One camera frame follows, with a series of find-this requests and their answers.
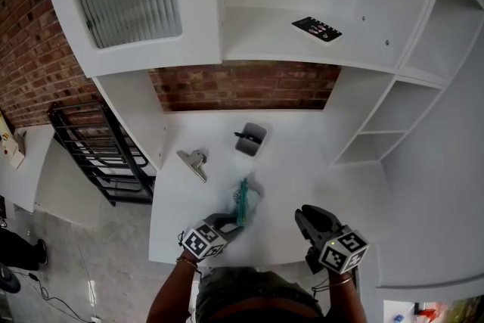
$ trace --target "brick wall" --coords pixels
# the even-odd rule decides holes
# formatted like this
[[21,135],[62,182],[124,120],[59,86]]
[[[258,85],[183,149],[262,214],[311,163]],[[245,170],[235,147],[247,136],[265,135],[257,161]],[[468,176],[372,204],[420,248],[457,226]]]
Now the brick wall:
[[51,0],[1,0],[0,109],[13,126],[48,123],[52,101],[99,98],[57,21]]
[[[53,101],[100,98],[62,32],[51,0],[1,0],[0,109],[14,126],[48,123]],[[321,109],[339,67],[275,61],[150,70],[165,110]]]
[[334,65],[277,61],[150,71],[164,110],[322,109],[339,74]]

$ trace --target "tiled floor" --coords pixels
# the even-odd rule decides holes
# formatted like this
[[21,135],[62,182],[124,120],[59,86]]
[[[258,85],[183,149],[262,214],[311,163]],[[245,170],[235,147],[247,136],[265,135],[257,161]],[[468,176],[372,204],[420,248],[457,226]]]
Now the tiled floor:
[[[89,278],[95,292],[96,313],[103,323],[142,323],[146,321],[150,305],[173,267],[147,259],[150,211],[150,207],[121,203],[111,207],[106,202],[101,211],[99,228],[92,231],[72,226],[48,214],[31,215],[18,210],[9,230],[16,231],[28,241],[43,238],[47,243],[49,264],[37,275],[51,297],[60,297],[84,320],[89,320],[94,315]],[[275,271],[309,292],[311,286],[327,277],[325,271],[312,275],[305,262],[259,270]],[[8,294],[16,323],[75,321],[48,305],[41,298],[36,282],[19,277],[21,291]],[[329,293],[318,293],[317,298],[323,312],[326,312],[329,309]],[[58,301],[50,303],[68,311]]]

